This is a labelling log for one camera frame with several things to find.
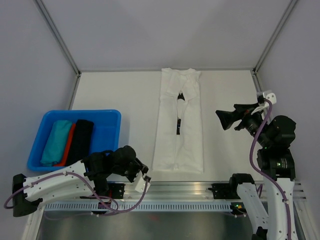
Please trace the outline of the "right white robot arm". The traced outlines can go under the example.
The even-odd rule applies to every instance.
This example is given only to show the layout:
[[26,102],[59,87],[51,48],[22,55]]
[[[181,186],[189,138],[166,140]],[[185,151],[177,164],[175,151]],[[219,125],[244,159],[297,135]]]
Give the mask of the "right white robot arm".
[[293,210],[295,162],[290,145],[295,140],[296,123],[285,115],[270,123],[262,117],[259,105],[235,104],[234,111],[216,110],[222,128],[245,129],[253,137],[249,152],[252,168],[263,176],[258,187],[249,173],[234,173],[228,183],[214,183],[209,188],[214,199],[239,199],[244,204],[242,216],[249,217],[253,240],[296,240]]

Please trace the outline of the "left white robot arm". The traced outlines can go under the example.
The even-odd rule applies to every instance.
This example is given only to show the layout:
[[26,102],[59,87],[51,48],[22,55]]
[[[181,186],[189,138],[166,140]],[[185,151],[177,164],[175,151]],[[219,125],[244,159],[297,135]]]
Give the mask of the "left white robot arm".
[[146,195],[151,185],[149,168],[126,145],[115,151],[105,150],[91,155],[62,169],[35,177],[17,174],[12,179],[12,194],[4,208],[12,210],[14,217],[24,217],[49,203],[72,198],[96,199],[109,212],[122,213],[114,196],[118,189],[111,189],[107,178],[118,175],[127,178],[134,190]]

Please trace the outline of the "white printed t shirt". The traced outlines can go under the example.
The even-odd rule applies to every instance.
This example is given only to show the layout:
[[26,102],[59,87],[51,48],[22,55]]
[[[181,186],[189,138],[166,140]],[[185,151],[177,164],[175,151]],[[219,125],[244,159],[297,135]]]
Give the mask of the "white printed t shirt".
[[154,171],[204,172],[200,76],[192,68],[161,70]]

